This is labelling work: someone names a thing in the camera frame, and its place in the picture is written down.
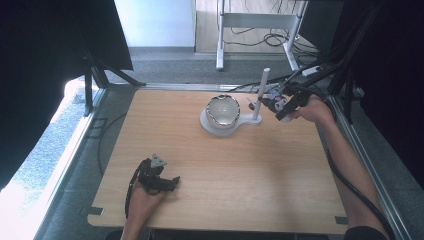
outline black clamp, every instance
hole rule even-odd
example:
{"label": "black clamp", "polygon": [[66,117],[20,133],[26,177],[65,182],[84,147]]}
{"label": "black clamp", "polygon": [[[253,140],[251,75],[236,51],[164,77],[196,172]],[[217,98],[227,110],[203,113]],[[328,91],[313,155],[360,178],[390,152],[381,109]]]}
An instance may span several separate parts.
{"label": "black clamp", "polygon": [[130,184],[128,186],[127,198],[125,200],[125,216],[128,218],[128,209],[130,206],[131,194],[133,185],[136,179],[141,183],[144,190],[151,195],[155,195],[162,191],[174,191],[180,181],[180,177],[175,177],[172,180],[160,178],[166,161],[160,159],[156,154],[153,154],[152,159],[143,160],[135,170]]}
{"label": "black clamp", "polygon": [[[270,98],[259,98],[259,100],[268,107],[268,109],[276,113],[275,117],[278,121],[281,121],[288,114],[296,111],[298,107],[304,107],[309,101],[309,97],[312,95],[321,94],[313,91],[309,88],[302,87],[299,84],[292,83],[284,87],[284,89],[278,94],[272,94]],[[291,96],[290,101],[285,100],[286,96]]]}

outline black panel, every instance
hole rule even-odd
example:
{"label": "black panel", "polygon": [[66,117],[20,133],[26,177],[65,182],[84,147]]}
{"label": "black panel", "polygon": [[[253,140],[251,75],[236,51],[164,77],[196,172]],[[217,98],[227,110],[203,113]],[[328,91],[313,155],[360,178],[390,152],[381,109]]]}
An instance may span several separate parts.
{"label": "black panel", "polygon": [[387,1],[357,52],[361,106],[424,186],[424,7]]}
{"label": "black panel", "polygon": [[309,1],[299,34],[327,53],[352,30],[368,4],[368,1]]}
{"label": "black panel", "polygon": [[113,0],[1,1],[0,189],[48,126],[66,82],[83,75],[83,45],[132,69]]}

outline wooden tabletop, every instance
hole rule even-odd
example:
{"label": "wooden tabletop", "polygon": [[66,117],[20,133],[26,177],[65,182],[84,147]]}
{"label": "wooden tabletop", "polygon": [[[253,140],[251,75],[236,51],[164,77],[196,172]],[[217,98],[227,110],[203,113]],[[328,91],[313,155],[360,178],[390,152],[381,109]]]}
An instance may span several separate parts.
{"label": "wooden tabletop", "polygon": [[[283,123],[262,106],[259,125],[217,137],[200,113],[221,93],[139,90],[126,116],[93,207],[95,226],[123,226],[129,180],[156,153],[168,162],[161,174],[181,176],[174,192],[148,222],[152,228],[341,234],[345,217],[315,124]],[[231,93],[242,113],[247,97]]]}

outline metal bowl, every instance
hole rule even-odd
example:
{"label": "metal bowl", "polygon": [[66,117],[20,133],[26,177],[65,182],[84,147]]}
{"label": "metal bowl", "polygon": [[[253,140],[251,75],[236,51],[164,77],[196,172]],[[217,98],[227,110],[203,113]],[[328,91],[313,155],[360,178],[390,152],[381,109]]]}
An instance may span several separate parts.
{"label": "metal bowl", "polygon": [[209,101],[205,113],[212,126],[228,129],[237,123],[240,117],[240,105],[232,96],[221,94]]}

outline white stand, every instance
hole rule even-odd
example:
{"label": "white stand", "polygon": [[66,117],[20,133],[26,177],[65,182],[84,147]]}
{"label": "white stand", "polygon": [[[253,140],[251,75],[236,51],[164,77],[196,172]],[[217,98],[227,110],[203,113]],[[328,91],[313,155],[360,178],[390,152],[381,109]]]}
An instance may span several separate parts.
{"label": "white stand", "polygon": [[290,38],[283,44],[284,51],[290,63],[292,71],[297,71],[299,66],[293,56],[292,46],[294,39],[300,27],[307,1],[300,1],[299,9],[296,15],[293,14],[256,14],[256,13],[225,13],[225,0],[220,0],[219,7],[219,32],[218,44],[216,50],[216,69],[224,69],[224,28],[272,28],[272,29],[291,29]]}
{"label": "white stand", "polygon": [[210,124],[208,117],[206,116],[206,114],[207,114],[206,109],[203,109],[203,111],[200,113],[200,123],[202,124],[203,128],[206,131],[208,131],[208,132],[210,132],[210,133],[212,133],[216,136],[225,137],[225,136],[232,134],[234,131],[237,130],[237,128],[239,126],[241,126],[243,124],[258,125],[259,123],[261,123],[262,116],[259,115],[259,109],[261,107],[261,101],[259,101],[259,98],[262,97],[264,92],[265,92],[265,85],[268,82],[269,71],[270,71],[269,68],[265,68],[264,71],[262,72],[261,85],[259,87],[259,92],[258,92],[258,100],[256,101],[255,110],[253,111],[253,113],[251,113],[251,114],[240,113],[239,119],[237,120],[237,122],[234,126],[232,126],[231,128],[220,129],[220,128],[216,128],[216,127],[214,127]]}
{"label": "white stand", "polygon": [[212,133],[213,135],[219,136],[219,137],[226,137],[231,135],[233,132],[235,132],[237,130],[238,127],[240,127],[243,124],[251,124],[251,125],[258,125],[259,123],[261,123],[262,121],[262,117],[261,115],[258,115],[258,117],[254,120],[253,118],[253,114],[243,114],[240,113],[239,119],[237,121],[236,124],[234,124],[234,126],[232,126],[231,128],[227,128],[227,129],[220,129],[220,128],[216,128],[214,126],[212,126],[209,121],[208,118],[206,117],[206,110],[204,109],[201,113],[200,113],[200,123],[202,124],[202,127]]}

